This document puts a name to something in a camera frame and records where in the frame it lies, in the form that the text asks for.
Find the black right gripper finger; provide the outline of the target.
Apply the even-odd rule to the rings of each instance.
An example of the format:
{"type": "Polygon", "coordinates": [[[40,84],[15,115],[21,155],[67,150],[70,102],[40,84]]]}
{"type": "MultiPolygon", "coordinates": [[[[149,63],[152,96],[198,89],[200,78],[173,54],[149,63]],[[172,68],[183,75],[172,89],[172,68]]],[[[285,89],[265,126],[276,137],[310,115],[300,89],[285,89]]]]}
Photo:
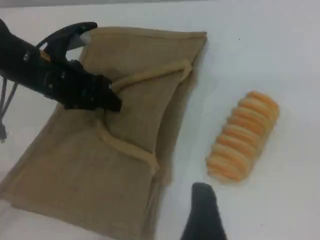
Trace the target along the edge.
{"type": "Polygon", "coordinates": [[[227,240],[217,197],[211,185],[195,182],[191,188],[191,209],[182,240],[227,240]]]}

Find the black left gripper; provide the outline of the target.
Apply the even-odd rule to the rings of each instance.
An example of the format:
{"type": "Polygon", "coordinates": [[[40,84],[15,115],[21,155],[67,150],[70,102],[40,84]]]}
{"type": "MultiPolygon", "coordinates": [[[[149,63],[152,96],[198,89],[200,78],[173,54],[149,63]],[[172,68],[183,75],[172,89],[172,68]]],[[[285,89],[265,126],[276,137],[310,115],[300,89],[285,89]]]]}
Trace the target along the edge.
{"type": "Polygon", "coordinates": [[[39,51],[37,92],[66,109],[120,112],[122,108],[109,78],[88,73],[78,60],[67,60],[65,54],[54,56],[44,50],[39,51]]]}

